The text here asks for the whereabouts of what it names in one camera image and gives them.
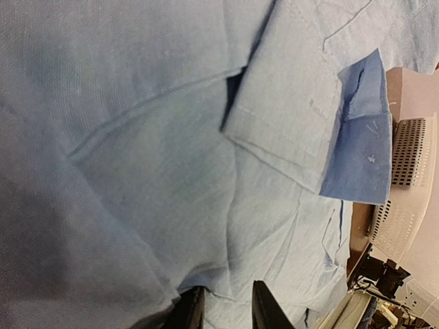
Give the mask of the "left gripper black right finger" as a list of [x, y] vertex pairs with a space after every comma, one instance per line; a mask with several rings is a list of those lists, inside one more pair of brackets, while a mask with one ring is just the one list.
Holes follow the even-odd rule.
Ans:
[[252, 328], [292, 329], [292, 324], [275, 300], [264, 281], [256, 280], [252, 287]]

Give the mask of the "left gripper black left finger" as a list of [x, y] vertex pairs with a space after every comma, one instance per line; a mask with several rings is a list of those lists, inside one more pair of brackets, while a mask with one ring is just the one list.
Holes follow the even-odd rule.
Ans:
[[204, 287], [184, 292], [164, 323], [164, 329], [203, 329]]

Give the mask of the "light blue long sleeve shirt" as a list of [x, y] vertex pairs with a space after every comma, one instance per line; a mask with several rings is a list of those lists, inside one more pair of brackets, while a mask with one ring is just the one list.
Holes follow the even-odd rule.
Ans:
[[252, 283], [308, 328], [346, 295], [354, 202], [390, 190], [387, 70], [437, 1], [2, 1], [1, 327], [159, 328]]

